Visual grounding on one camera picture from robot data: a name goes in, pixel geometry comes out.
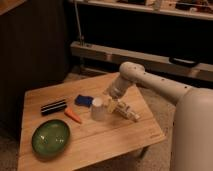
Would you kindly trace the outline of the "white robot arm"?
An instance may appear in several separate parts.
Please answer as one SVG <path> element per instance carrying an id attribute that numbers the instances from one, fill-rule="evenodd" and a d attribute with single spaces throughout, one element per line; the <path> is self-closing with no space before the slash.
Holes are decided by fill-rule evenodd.
<path id="1" fill-rule="evenodd" d="M 157 76 L 145 71 L 145 68 L 133 62 L 124 62 L 120 65 L 119 74 L 106 89 L 112 99 L 121 99 L 126 91 L 138 84 L 159 94 L 176 106 L 176 112 L 186 112 L 187 93 L 191 86 Z"/>

